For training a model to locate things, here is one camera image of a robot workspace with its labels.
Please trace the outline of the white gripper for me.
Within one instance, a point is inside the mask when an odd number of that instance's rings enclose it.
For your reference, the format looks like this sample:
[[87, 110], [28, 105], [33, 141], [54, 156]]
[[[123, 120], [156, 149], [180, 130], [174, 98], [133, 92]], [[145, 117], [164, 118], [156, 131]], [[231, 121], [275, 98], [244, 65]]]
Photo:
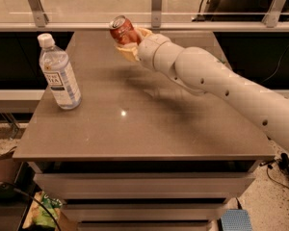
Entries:
[[136, 27], [135, 31], [143, 41], [139, 44], [118, 44], [116, 49], [129, 62], [140, 61], [141, 65], [152, 71], [170, 73], [183, 47], [174, 44], [161, 34], [153, 34], [146, 28]]

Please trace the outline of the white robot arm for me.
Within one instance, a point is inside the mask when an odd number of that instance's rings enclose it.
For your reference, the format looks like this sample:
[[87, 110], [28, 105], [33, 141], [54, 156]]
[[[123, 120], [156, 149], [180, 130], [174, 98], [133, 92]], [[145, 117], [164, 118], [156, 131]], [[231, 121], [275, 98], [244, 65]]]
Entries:
[[183, 48], [144, 28], [111, 35], [126, 60], [164, 74], [190, 93], [214, 94], [289, 153], [289, 98], [234, 73], [202, 48]]

